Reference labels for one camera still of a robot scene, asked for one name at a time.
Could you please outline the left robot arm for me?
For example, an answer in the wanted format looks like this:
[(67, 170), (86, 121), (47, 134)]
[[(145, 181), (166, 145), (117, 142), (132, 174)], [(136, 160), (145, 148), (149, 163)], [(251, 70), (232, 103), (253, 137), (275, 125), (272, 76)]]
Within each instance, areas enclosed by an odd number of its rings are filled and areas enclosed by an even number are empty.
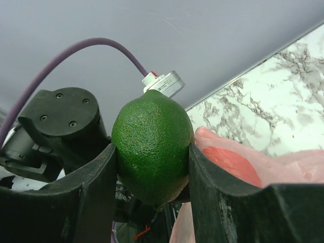
[(38, 194), (115, 191), (114, 147), (91, 92), (38, 91), (18, 122), (20, 129), (2, 151), (2, 161), (14, 174), (44, 181)]

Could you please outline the pink plastic bag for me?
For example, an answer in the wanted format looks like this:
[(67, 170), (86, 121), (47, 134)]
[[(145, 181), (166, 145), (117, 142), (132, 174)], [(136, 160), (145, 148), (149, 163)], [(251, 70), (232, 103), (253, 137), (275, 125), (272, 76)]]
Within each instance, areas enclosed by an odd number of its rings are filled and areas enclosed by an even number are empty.
[[(214, 146), (240, 154), (256, 170), (262, 182), (262, 189), (272, 184), (323, 185), (323, 150), (321, 149), (304, 150), (270, 158), (250, 147), (221, 137), (206, 127), (196, 130), (194, 145), (201, 152), (204, 148)], [(196, 242), (190, 189), (185, 192), (184, 204), (173, 226), (170, 242)]]

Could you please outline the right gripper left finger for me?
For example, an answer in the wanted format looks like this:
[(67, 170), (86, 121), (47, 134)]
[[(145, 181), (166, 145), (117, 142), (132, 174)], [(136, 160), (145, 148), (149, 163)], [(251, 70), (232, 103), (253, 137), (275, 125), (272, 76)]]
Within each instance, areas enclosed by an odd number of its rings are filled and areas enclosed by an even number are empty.
[(116, 148), (39, 190), (1, 188), (1, 242), (110, 242)]

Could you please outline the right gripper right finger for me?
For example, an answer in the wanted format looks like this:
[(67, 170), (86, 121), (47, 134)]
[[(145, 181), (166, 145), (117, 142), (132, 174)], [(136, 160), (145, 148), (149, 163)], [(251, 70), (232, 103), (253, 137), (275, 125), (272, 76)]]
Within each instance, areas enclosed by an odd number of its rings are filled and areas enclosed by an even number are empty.
[(250, 185), (189, 147), (196, 242), (323, 242), (323, 185)]

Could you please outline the green fake lime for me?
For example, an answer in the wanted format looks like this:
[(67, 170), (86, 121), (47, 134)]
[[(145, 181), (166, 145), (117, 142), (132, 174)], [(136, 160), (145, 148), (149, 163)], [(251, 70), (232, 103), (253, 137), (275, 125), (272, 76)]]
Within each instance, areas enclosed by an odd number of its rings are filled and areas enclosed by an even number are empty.
[(189, 145), (194, 142), (184, 108), (157, 90), (127, 103), (112, 128), (117, 173), (142, 202), (161, 211), (188, 183)]

